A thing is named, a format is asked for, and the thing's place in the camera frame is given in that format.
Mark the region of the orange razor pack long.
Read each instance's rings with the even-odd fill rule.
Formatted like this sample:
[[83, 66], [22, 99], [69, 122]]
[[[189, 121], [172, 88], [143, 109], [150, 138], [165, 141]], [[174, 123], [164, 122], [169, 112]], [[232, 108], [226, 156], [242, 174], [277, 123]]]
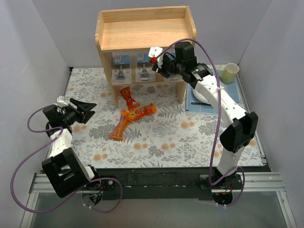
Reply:
[[110, 133], [110, 138], [122, 141], [124, 139], [124, 137], [123, 137], [123, 131], [129, 125], [129, 123], [130, 122], [126, 118], [126, 116], [123, 113], [121, 113], [119, 123], [114, 128], [114, 130]]

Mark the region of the blue razor blister pack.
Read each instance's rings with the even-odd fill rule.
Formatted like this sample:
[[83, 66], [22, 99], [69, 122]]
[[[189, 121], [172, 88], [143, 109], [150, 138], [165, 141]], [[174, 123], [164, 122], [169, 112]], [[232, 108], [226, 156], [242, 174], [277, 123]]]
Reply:
[[136, 55], [135, 81], [137, 83], [155, 82], [156, 73], [152, 70], [153, 64], [147, 53]]
[[132, 83], [131, 58], [129, 55], [113, 57], [111, 82], [113, 85]]
[[[166, 52], [165, 55], [168, 56], [170, 60], [174, 60], [176, 57], [174, 53]], [[180, 82], [180, 81], [183, 81], [181, 75], [171, 75], [169, 76], [169, 78], [164, 78], [164, 82]]]

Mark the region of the wooden two-tier shelf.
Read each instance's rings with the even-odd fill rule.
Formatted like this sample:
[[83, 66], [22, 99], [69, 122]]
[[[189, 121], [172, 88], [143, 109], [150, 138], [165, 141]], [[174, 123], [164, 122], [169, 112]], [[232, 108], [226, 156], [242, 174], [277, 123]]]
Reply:
[[115, 107], [119, 88], [112, 84], [113, 54], [131, 56], [132, 84], [135, 85], [135, 54], [150, 47], [166, 48], [182, 38], [197, 38], [189, 6], [102, 10], [98, 13], [95, 43]]

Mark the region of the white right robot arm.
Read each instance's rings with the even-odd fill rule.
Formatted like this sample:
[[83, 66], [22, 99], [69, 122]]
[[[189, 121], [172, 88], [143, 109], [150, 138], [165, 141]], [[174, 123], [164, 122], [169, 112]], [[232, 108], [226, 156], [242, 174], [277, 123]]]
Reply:
[[236, 175], [244, 148], [255, 136], [258, 116], [239, 106], [220, 86], [215, 66], [208, 67], [197, 62], [192, 45], [194, 41], [192, 38], [183, 38], [169, 45], [170, 48], [174, 47], [174, 55], [168, 53], [168, 48], [151, 47], [148, 56], [153, 71], [164, 78], [180, 75], [218, 112], [218, 124], [223, 123], [226, 129], [222, 134], [219, 134], [218, 129], [215, 132], [214, 144], [220, 141], [223, 153], [215, 170], [209, 171], [209, 184], [225, 189]]

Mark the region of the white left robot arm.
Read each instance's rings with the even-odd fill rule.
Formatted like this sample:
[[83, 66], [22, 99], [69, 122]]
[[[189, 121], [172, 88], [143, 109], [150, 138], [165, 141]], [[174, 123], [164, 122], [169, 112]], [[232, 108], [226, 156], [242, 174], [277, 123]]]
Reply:
[[92, 165], [84, 166], [72, 148], [72, 127], [75, 122], [86, 124], [95, 114], [97, 104], [73, 98], [70, 104], [58, 101], [43, 108], [48, 119], [46, 129], [51, 140], [50, 154], [42, 168], [56, 194], [64, 198], [83, 186], [91, 190], [100, 187], [101, 178]]

